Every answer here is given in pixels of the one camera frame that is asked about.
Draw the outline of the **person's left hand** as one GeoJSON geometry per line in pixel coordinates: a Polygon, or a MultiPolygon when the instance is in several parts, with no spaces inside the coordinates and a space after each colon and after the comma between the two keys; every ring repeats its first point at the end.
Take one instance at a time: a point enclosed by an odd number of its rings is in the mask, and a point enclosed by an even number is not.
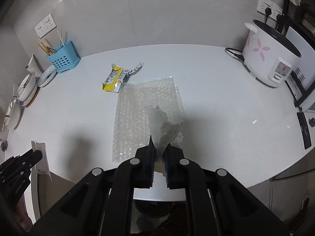
{"type": "Polygon", "coordinates": [[[31,230],[33,223],[31,218],[28,216],[23,200],[20,200],[17,203],[17,206],[12,209],[12,214],[25,231],[29,232],[31,230]]]}

